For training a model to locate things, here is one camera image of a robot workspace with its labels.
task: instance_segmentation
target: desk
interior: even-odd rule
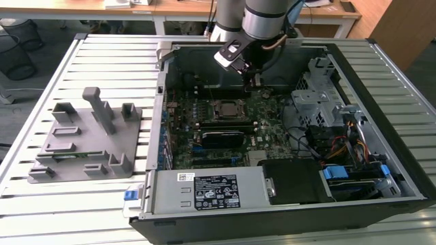
[[[151,5],[105,10],[102,0],[0,0],[1,18],[151,20],[155,34],[163,35],[165,21],[206,21],[210,4],[193,0],[153,0]],[[329,6],[301,10],[298,24],[338,25],[334,38],[346,38],[358,13],[343,12],[338,1]]]
[[[165,21],[207,21],[210,3],[193,0],[154,0],[153,21],[157,35],[163,35]],[[353,23],[359,19],[359,13],[347,13],[341,8],[338,0],[319,7],[302,8],[297,24],[337,25],[334,38],[346,38]]]
[[[0,0],[0,18],[151,20],[151,5],[103,9],[103,0]]]

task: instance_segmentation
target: gray plastic holder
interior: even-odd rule
[[[131,103],[110,109],[98,94],[98,88],[83,90],[83,97],[98,112],[74,109],[69,103],[55,104],[55,121],[27,173],[29,183],[131,176],[142,110]]]

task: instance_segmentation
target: power supply label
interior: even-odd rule
[[[194,177],[197,210],[239,208],[235,175]]]

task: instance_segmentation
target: slotted aluminum table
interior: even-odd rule
[[[205,41],[189,36],[87,35],[74,40],[0,165],[0,244],[149,244],[122,217],[122,193],[143,181],[158,41]],[[342,51],[403,142],[436,183],[436,113],[375,44],[333,42]],[[127,179],[27,184],[26,173],[51,126],[55,102],[89,108],[81,90],[97,86],[111,107],[142,108],[133,176]],[[436,211],[387,218],[363,229],[271,236],[202,244],[434,244]]]

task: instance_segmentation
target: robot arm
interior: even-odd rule
[[[241,74],[245,85],[259,86],[258,74],[270,67],[265,64],[273,57],[274,48],[279,45],[283,47],[289,28],[286,15],[301,2],[302,0],[217,1],[217,30],[213,31],[211,40],[225,40],[226,43],[214,59],[225,70],[233,69]]]

